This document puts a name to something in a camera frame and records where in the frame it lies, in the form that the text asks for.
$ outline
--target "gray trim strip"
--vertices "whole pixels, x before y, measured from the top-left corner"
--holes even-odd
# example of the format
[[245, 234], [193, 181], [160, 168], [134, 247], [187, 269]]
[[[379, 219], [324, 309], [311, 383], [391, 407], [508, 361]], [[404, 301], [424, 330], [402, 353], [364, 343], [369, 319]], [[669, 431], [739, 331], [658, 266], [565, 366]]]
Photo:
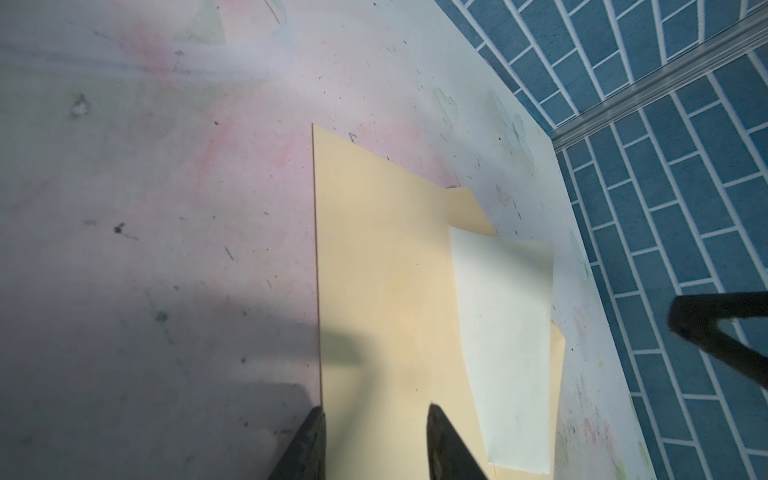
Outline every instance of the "gray trim strip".
[[570, 147], [765, 43], [768, 43], [768, 5], [553, 130], [554, 151]]

